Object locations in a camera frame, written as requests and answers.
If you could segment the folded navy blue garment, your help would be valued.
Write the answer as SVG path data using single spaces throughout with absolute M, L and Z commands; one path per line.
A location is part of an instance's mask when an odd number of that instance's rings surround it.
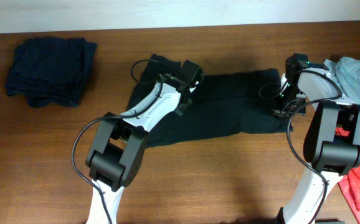
M 85 38 L 35 37 L 14 50 L 6 95 L 23 94 L 31 107 L 80 104 L 97 44 Z

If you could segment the black Nike t-shirt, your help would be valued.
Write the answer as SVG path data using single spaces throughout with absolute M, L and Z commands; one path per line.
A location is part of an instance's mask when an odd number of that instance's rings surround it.
M 269 96 L 279 91 L 278 70 L 206 75 L 182 116 L 167 114 L 150 132 L 148 147 L 238 133 L 284 133 L 288 119 L 272 114 Z

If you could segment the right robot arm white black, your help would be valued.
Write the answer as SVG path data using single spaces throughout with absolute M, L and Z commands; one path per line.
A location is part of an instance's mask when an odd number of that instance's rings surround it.
M 272 97 L 272 113 L 289 121 L 315 109 L 297 160 L 305 170 L 291 200 L 276 223 L 315 223 L 332 188 L 360 166 L 360 105 L 343 94 L 326 65 L 294 53 L 285 60 L 280 91 Z

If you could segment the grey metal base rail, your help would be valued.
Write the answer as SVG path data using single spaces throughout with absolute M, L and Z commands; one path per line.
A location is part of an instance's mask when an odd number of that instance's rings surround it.
M 315 224 L 345 224 L 345 222 L 339 220 L 318 220 L 315 221 Z

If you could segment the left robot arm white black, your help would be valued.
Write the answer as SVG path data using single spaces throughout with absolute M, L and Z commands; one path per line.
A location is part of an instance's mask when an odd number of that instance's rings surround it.
M 186 60 L 180 71 L 158 75 L 153 89 L 122 114 L 96 119 L 98 129 L 85 164 L 93 187 L 88 223 L 116 223 L 124 189 L 136 177 L 151 130 L 169 113 L 182 114 L 204 73 Z

